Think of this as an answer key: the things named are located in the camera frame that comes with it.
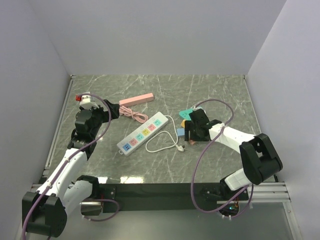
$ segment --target pink power strip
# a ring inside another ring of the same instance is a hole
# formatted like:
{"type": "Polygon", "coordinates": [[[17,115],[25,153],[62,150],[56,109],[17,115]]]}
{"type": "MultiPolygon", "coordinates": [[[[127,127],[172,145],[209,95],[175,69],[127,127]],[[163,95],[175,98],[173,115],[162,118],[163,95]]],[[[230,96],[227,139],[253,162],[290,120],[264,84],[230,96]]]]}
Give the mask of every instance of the pink power strip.
{"type": "Polygon", "coordinates": [[[134,96],[134,97],[127,98],[124,100],[120,100],[119,104],[120,104],[120,106],[130,107],[133,105],[150,102],[150,101],[153,101],[154,99],[155,99],[154,95],[152,93],[148,93],[148,94],[134,96]]]}

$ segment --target white wall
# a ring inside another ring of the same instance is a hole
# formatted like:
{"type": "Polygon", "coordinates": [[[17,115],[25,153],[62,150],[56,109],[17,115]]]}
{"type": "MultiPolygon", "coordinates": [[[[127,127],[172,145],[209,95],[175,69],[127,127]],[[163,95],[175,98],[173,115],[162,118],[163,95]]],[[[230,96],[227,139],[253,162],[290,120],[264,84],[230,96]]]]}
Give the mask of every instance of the white wall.
{"type": "Polygon", "coordinates": [[[285,0],[29,0],[70,74],[247,74],[285,0]]]}
{"type": "Polygon", "coordinates": [[[41,177],[70,77],[25,0],[0,1],[0,239],[41,177]]]}
{"type": "Polygon", "coordinates": [[[262,130],[271,137],[306,240],[320,236],[320,2],[288,0],[249,73],[262,130]]]}

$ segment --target power outlet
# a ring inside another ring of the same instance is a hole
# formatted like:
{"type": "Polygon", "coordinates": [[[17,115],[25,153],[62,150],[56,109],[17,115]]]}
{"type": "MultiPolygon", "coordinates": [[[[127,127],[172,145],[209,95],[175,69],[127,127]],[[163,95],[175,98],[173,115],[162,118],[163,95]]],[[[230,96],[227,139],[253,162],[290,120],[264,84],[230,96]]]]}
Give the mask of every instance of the power outlet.
{"type": "Polygon", "coordinates": [[[161,125],[161,121],[157,119],[154,121],[154,124],[158,127],[159,125],[161,125]]]}
{"type": "Polygon", "coordinates": [[[134,138],[131,141],[129,141],[129,143],[131,144],[131,146],[134,146],[138,143],[138,141],[134,138]]]}
{"type": "Polygon", "coordinates": [[[123,146],[123,149],[127,152],[131,146],[127,143],[126,145],[123,146]]]}
{"type": "Polygon", "coordinates": [[[142,134],[145,136],[147,136],[149,133],[150,133],[150,131],[146,128],[142,131],[142,134]]]}
{"type": "Polygon", "coordinates": [[[138,139],[138,141],[141,141],[142,139],[144,139],[144,136],[139,133],[137,136],[136,136],[136,139],[138,139]]]}
{"type": "Polygon", "coordinates": [[[153,131],[153,130],[156,129],[156,127],[155,127],[155,125],[150,124],[150,125],[148,126],[148,129],[149,129],[150,131],[153,131]]]}
{"type": "Polygon", "coordinates": [[[148,121],[140,125],[136,130],[117,143],[119,153],[129,156],[133,151],[152,138],[157,132],[168,123],[169,119],[161,112],[149,118],[148,121]]]}

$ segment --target green object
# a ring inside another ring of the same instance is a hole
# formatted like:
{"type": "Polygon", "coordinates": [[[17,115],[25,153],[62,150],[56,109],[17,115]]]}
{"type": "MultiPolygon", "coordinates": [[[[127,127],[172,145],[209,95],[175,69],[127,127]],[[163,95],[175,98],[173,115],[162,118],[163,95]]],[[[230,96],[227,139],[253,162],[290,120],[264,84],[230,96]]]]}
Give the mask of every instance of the green object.
{"type": "Polygon", "coordinates": [[[179,112],[180,117],[182,117],[183,119],[187,120],[187,121],[191,121],[191,118],[189,116],[190,113],[192,113],[192,108],[189,108],[187,110],[183,110],[179,112]]]}

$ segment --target power plug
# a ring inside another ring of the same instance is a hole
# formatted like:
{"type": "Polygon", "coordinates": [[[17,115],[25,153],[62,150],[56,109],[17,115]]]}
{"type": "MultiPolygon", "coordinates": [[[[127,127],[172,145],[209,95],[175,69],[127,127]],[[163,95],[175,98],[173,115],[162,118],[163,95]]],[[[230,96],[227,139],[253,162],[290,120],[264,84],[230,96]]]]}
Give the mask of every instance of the power plug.
{"type": "Polygon", "coordinates": [[[181,146],[175,145],[175,147],[176,147],[176,149],[178,149],[179,152],[185,151],[185,145],[181,145],[181,146]]]}

